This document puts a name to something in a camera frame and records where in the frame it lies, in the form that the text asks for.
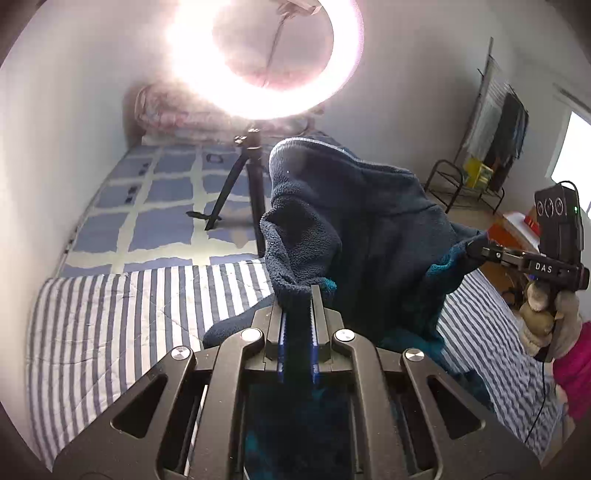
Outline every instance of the tripod leg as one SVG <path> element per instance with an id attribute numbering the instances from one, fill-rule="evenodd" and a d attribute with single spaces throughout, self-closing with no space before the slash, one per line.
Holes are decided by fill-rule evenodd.
<path id="1" fill-rule="evenodd" d="M 265 190 L 262 182 L 262 164 L 260 156 L 251 158 L 246 165 L 248 172 L 248 190 L 251 195 L 252 221 L 255 229 L 256 251 L 259 257 L 265 256 L 265 238 L 261 232 L 261 217 L 265 213 Z"/>
<path id="2" fill-rule="evenodd" d="M 232 165 L 230 173 L 228 174 L 226 181 L 223 184 L 222 191 L 220 192 L 220 195 L 217 197 L 216 204 L 213 206 L 213 210 L 209 215 L 209 220 L 205 225 L 205 231 L 211 230 L 215 226 L 216 220 L 218 219 L 218 216 L 222 211 L 223 204 L 226 203 L 226 199 L 228 198 L 228 195 L 230 195 L 232 187 L 236 183 L 238 176 L 244 168 L 244 164 L 247 160 L 248 155 L 246 154 L 246 152 L 243 151 L 240 154 L 238 160 L 236 160 L 234 165 Z"/>

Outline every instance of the ring light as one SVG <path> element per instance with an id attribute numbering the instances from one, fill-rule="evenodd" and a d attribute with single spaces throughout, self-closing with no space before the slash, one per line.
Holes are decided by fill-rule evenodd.
<path id="1" fill-rule="evenodd" d="M 290 90 L 257 87 L 225 64 L 213 40 L 217 16 L 231 0 L 184 0 L 168 32 L 174 74 L 231 115 L 263 120 L 296 115 L 334 95 L 353 75 L 363 50 L 363 21 L 354 0 L 319 0 L 333 28 L 333 50 L 322 73 Z"/>

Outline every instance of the striped bedsheet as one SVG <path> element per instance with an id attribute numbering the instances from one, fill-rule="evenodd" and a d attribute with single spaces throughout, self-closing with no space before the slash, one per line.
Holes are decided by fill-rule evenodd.
<path id="1" fill-rule="evenodd" d="M 198 351 L 212 324 L 270 294 L 260 260 L 48 279 L 27 348 L 28 401 L 44 463 L 51 468 L 59 451 L 171 348 Z M 479 271 L 448 296 L 439 330 L 450 365 L 475 368 L 500 421 L 524 439 L 541 404 L 540 364 L 525 356 L 510 310 Z M 549 393 L 528 441 L 536 454 L 559 414 Z"/>

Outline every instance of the metal screw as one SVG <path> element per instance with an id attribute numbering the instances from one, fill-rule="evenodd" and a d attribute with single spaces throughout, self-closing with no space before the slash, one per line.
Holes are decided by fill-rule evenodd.
<path id="1" fill-rule="evenodd" d="M 241 333 L 242 340 L 245 342 L 256 342 L 261 336 L 262 332 L 258 328 L 247 328 Z"/>
<path id="2" fill-rule="evenodd" d="M 425 358 L 425 354 L 418 348 L 409 348 L 406 352 L 404 352 L 404 356 L 411 362 L 420 362 L 423 358 Z"/>
<path id="3" fill-rule="evenodd" d="M 350 342 L 355 338 L 355 332 L 344 328 L 336 332 L 335 337 L 339 342 Z"/>
<path id="4" fill-rule="evenodd" d="M 189 355 L 191 355 L 191 350 L 185 346 L 178 346 L 173 348 L 170 352 L 170 355 L 175 360 L 185 360 Z"/>

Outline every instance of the hand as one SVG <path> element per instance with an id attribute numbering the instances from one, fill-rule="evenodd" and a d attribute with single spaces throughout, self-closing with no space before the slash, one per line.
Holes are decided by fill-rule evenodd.
<path id="1" fill-rule="evenodd" d="M 583 322 L 579 316 L 579 299 L 571 291 L 556 295 L 556 315 L 547 311 L 550 286 L 536 281 L 525 288 L 527 301 L 521 306 L 519 339 L 528 355 L 536 356 L 541 348 L 552 343 L 552 357 L 565 356 L 579 339 Z"/>

